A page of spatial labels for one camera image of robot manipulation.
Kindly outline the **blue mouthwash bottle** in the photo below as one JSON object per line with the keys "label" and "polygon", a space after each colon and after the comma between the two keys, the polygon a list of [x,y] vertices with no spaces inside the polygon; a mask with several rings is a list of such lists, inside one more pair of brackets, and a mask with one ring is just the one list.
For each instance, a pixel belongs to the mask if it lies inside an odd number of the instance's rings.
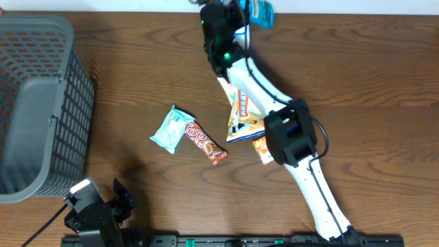
{"label": "blue mouthwash bottle", "polygon": [[243,11],[248,15],[249,21],[263,29],[270,29],[274,25],[274,10],[269,1],[240,0]]}

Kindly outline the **mint green wipes pack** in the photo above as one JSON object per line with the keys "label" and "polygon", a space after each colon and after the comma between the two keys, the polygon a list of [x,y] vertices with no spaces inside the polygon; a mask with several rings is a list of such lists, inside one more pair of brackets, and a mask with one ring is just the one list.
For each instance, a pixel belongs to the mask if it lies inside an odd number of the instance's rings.
{"label": "mint green wipes pack", "polygon": [[178,110],[173,105],[160,128],[150,137],[150,140],[173,154],[182,136],[185,134],[187,125],[194,120],[194,117],[182,110]]}

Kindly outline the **yellow chip bag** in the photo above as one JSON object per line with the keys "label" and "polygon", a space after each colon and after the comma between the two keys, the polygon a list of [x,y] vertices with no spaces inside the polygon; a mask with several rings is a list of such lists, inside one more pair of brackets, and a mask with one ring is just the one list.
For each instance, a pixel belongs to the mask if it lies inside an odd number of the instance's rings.
{"label": "yellow chip bag", "polygon": [[265,134],[263,115],[241,90],[228,83],[225,78],[217,77],[231,105],[226,141],[253,140]]}

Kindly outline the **red Top chocolate bar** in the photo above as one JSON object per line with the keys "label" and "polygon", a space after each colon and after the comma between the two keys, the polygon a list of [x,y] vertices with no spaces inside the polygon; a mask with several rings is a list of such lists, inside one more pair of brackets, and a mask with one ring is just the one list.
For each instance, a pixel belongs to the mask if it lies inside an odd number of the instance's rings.
{"label": "red Top chocolate bar", "polygon": [[213,165],[217,165],[228,156],[228,152],[214,142],[214,140],[205,133],[198,122],[192,121],[188,123],[185,134],[207,155]]}

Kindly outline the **small orange snack packet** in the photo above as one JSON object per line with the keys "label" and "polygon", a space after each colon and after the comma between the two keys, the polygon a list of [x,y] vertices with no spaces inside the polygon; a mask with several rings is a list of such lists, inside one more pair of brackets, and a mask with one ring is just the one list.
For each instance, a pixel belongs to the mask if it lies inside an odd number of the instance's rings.
{"label": "small orange snack packet", "polygon": [[274,160],[270,151],[268,150],[268,145],[265,137],[261,137],[260,139],[253,141],[252,145],[264,165],[267,165]]}

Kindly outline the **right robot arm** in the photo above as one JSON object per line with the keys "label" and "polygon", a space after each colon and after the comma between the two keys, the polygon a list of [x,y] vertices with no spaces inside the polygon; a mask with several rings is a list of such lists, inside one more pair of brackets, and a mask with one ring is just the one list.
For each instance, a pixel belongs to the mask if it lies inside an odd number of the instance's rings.
{"label": "right robot arm", "polygon": [[274,10],[269,1],[202,0],[200,18],[204,50],[218,76],[243,91],[263,116],[264,136],[272,158],[299,186],[318,234],[328,242],[357,245],[359,237],[337,205],[322,174],[316,128],[322,124],[303,99],[278,90],[250,55],[250,24],[270,29]]}

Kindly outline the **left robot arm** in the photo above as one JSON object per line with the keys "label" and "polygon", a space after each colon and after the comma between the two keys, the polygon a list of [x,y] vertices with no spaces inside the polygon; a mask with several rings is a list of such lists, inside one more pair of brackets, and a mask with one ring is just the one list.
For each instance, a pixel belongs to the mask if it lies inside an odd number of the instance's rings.
{"label": "left robot arm", "polygon": [[64,225],[76,237],[64,237],[62,247],[142,247],[148,242],[137,228],[121,228],[138,205],[134,196],[117,180],[113,180],[115,197],[108,202],[99,194],[93,179],[88,177],[72,186],[64,203],[70,212]]}

